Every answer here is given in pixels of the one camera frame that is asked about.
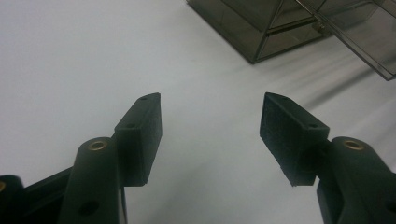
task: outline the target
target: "white table surface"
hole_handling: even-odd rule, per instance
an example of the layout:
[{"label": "white table surface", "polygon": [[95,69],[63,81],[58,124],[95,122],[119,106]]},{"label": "white table surface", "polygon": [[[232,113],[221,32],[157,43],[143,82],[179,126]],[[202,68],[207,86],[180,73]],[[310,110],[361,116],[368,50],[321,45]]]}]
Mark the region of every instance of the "white table surface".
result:
[{"label": "white table surface", "polygon": [[396,171],[396,81],[335,37],[251,65],[183,0],[7,0],[0,71],[0,175],[25,186],[162,94],[163,139],[148,184],[126,189],[129,223],[321,223],[316,187],[292,188],[259,137],[267,91]]}]

